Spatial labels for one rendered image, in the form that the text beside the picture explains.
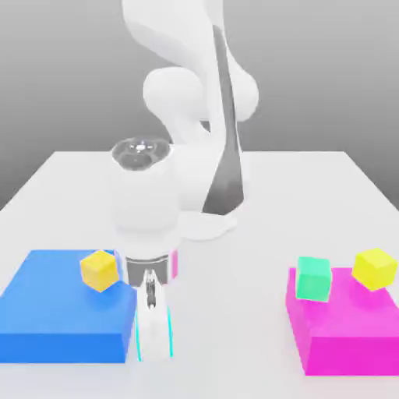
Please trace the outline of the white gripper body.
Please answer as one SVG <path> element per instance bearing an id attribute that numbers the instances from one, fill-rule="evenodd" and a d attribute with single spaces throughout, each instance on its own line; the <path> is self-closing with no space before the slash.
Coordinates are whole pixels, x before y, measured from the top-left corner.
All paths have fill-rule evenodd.
<path id="1" fill-rule="evenodd" d="M 145 269 L 137 289 L 136 350 L 140 362 L 172 357 L 171 313 L 154 269 Z"/>

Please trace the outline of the small orange-yellow cube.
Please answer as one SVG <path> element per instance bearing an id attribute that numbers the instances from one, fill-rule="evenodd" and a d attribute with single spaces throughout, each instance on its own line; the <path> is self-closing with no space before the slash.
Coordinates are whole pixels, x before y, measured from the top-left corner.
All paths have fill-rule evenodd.
<path id="1" fill-rule="evenodd" d="M 103 292 L 119 281 L 115 256 L 97 250 L 80 260 L 83 282 L 97 292 Z"/>

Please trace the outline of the small green cube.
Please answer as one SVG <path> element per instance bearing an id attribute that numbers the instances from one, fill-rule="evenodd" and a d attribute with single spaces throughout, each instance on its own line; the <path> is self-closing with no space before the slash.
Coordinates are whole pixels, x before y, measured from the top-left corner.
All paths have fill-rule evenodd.
<path id="1" fill-rule="evenodd" d="M 310 256 L 298 258 L 295 277 L 296 298 L 328 302 L 331 284 L 332 270 L 328 259 Z"/>

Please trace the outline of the small yellow cube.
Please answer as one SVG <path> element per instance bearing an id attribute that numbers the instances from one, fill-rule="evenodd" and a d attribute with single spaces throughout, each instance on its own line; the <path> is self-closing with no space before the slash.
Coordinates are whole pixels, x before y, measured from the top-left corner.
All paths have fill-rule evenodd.
<path id="1" fill-rule="evenodd" d="M 382 249 L 367 249 L 356 254 L 351 274 L 370 291 L 377 291 L 393 284 L 397 265 L 395 258 Z"/>

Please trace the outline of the large blue box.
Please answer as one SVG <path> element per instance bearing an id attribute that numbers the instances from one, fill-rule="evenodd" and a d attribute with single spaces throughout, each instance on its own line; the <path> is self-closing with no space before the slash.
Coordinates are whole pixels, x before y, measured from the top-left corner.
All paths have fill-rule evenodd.
<path id="1" fill-rule="evenodd" d="M 86 250 L 32 250 L 0 295 L 0 363 L 123 363 L 136 292 L 83 283 Z"/>

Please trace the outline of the large magenta box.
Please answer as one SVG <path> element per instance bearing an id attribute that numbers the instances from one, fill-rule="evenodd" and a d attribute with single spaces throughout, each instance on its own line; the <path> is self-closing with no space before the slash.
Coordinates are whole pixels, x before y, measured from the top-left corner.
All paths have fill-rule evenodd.
<path id="1" fill-rule="evenodd" d="M 334 268 L 328 302 L 301 300 L 291 268 L 285 305 L 307 376 L 399 376 L 399 307 L 387 289 Z"/>

